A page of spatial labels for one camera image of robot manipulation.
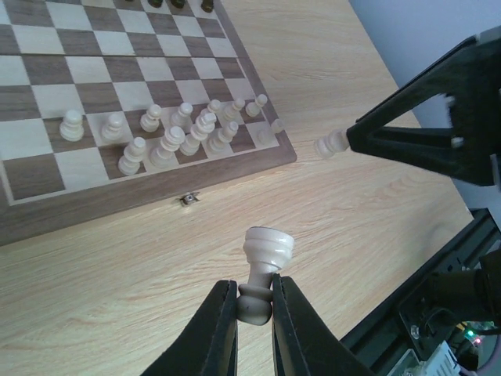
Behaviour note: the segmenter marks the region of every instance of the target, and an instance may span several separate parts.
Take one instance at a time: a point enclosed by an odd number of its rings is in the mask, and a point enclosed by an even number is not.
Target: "wooden table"
[[[246,281],[251,226],[296,239],[291,275],[339,338],[470,221],[450,179],[312,143],[395,89],[345,0],[225,1],[297,163],[0,248],[5,374],[139,374],[219,279]],[[412,116],[397,125],[417,126]],[[271,327],[239,326],[239,374],[272,374]]]

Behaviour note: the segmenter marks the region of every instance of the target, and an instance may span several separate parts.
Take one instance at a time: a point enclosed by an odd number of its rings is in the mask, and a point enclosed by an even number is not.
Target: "table surface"
[[[0,248],[0,372],[140,374],[219,279],[246,282],[243,238],[296,239],[290,275],[342,337],[470,220],[450,179],[313,141],[395,91],[346,0],[225,1],[297,162]],[[413,116],[395,125],[413,126]],[[273,373],[271,326],[239,324],[239,374]]]

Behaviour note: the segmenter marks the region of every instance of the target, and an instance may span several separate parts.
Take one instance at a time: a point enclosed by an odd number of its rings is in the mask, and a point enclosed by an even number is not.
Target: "chessboard border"
[[[214,0],[214,11],[252,89],[267,94],[221,0]],[[263,112],[270,124],[278,118],[271,100]],[[25,204],[10,206],[0,184],[0,246],[295,162],[297,156],[285,131],[276,134],[276,139],[277,147]]]

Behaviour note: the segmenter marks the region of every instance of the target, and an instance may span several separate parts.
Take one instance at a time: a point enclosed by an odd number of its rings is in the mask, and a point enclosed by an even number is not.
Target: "chessboard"
[[[222,153],[202,143],[189,157],[176,151],[167,168],[145,158],[135,175],[119,171],[125,146],[143,137],[154,148],[181,103],[193,105],[194,122],[213,99],[224,106],[266,94],[220,1],[212,13],[200,3],[0,0],[0,245],[296,160],[285,131],[271,132],[270,98],[256,117],[240,111]],[[153,103],[160,127],[145,132],[139,119]],[[77,142],[59,133],[68,110],[83,115]],[[124,122],[112,143],[100,135],[110,114]]]

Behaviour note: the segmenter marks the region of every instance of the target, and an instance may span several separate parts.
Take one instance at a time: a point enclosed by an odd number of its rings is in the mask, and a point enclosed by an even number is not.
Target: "gripper holding chess piece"
[[[294,239],[278,230],[251,227],[243,243],[250,264],[249,281],[238,287],[236,318],[253,325],[264,325],[272,316],[273,274],[291,259]]]
[[[332,157],[335,153],[346,151],[350,147],[345,129],[334,129],[327,136],[315,141],[317,154],[323,159]]]

